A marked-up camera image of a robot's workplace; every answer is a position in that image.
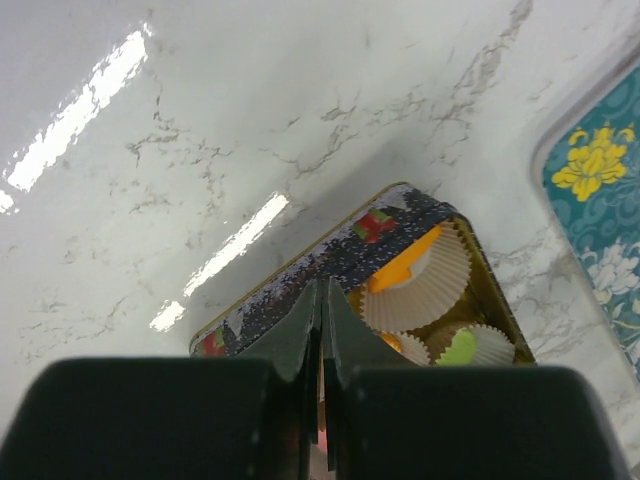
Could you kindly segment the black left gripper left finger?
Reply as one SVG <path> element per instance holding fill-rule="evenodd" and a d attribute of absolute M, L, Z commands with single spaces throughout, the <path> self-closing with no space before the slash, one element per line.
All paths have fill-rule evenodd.
<path fill-rule="evenodd" d="M 5 479 L 305 479 L 320 289 L 234 357 L 47 367 L 1 446 Z"/>

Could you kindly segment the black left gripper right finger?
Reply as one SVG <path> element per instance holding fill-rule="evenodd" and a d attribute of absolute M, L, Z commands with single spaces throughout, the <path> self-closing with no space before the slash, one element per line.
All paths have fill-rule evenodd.
<path fill-rule="evenodd" d="M 578 372 L 427 367 L 370 331 L 339 283 L 322 302 L 328 466 L 340 479 L 627 479 Z"/>

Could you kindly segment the orange round cookie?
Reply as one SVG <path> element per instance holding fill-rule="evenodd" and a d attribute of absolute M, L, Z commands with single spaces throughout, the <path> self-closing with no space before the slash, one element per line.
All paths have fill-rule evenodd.
<path fill-rule="evenodd" d="M 394 334 L 380 331 L 378 335 L 395 351 L 403 352 L 401 340 Z"/>

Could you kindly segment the green cookie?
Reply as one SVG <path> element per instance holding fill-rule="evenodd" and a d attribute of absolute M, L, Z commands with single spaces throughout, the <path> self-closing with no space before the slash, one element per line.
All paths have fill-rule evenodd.
<path fill-rule="evenodd" d="M 451 344 L 435 360 L 436 366 L 465 366 L 470 365 L 477 350 L 474 334 L 467 328 L 457 331 Z"/>

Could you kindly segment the orange fish cookie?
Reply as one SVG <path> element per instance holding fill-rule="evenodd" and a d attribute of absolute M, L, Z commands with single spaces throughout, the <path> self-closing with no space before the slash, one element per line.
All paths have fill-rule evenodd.
<path fill-rule="evenodd" d="M 430 250 L 441 235 L 442 227 L 436 226 L 413 242 L 368 280 L 368 291 L 377 294 L 411 282 L 424 270 Z"/>

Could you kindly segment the square cookie tin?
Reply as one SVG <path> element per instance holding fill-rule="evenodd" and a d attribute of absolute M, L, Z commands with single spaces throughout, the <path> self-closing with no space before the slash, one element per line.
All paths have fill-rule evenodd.
<path fill-rule="evenodd" d="M 313 279 L 334 278 L 360 318 L 430 346 L 436 361 L 455 328 L 484 326 L 479 364 L 535 358 L 471 223 L 407 182 L 392 184 L 196 333 L 193 356 L 236 355 L 284 317 Z"/>

